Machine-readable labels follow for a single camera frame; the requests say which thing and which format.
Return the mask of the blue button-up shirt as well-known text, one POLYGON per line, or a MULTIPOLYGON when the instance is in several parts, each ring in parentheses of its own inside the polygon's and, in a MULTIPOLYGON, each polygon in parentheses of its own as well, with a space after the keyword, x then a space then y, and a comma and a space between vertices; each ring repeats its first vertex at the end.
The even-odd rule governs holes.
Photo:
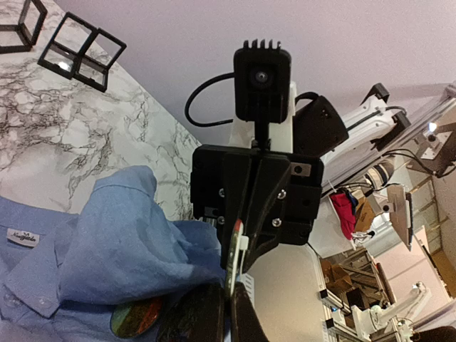
POLYGON ((170 221, 146 166, 99 179, 80 214, 1 200, 1 339, 114 341, 118 304, 224 280, 215 228, 170 221))

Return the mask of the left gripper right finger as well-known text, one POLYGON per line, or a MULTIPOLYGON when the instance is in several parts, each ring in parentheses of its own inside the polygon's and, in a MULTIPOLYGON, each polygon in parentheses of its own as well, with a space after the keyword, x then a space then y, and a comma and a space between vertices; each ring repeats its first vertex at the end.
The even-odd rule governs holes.
POLYGON ((269 342, 242 282, 231 297, 231 339, 235 342, 269 342))

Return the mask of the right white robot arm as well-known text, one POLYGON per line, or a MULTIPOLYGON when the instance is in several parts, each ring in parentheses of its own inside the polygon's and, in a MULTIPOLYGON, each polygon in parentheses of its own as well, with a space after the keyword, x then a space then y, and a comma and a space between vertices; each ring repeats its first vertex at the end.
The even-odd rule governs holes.
POLYGON ((321 201, 323 162, 348 139, 329 101, 306 93, 307 106, 292 119, 297 137, 275 151, 271 124, 288 118, 286 85, 236 85, 238 118, 254 125, 250 147, 202 145, 193 154, 191 201, 197 218, 216 221, 221 267, 248 270, 280 244, 307 243, 321 201))

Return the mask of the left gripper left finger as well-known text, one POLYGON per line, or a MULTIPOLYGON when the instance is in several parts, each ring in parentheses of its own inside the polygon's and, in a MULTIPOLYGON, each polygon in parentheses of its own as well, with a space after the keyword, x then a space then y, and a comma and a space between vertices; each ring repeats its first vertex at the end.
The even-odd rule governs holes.
POLYGON ((179 305, 178 341, 224 340, 224 292, 219 284, 195 287, 179 305))

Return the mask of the orange portrait round brooch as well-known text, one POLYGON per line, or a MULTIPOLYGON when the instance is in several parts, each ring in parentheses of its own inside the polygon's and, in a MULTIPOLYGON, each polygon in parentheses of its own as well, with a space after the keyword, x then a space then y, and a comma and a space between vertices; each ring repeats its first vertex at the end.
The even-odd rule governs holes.
POLYGON ((237 219, 234 224, 227 257, 224 286, 225 297, 227 299, 231 299, 234 295, 234 287, 242 274, 244 258, 248 247, 249 237, 244 233, 244 224, 241 219, 237 219))

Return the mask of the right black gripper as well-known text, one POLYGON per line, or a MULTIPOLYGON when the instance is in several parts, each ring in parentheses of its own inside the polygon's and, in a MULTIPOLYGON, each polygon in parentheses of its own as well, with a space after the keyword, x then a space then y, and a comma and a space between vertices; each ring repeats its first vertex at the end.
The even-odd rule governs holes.
POLYGON ((278 244, 303 245, 318 214, 323 163, 286 152, 202 145, 192 156, 191 202, 196 218, 216 223, 227 268, 229 245, 238 219, 249 246, 242 269, 248 271, 278 244))

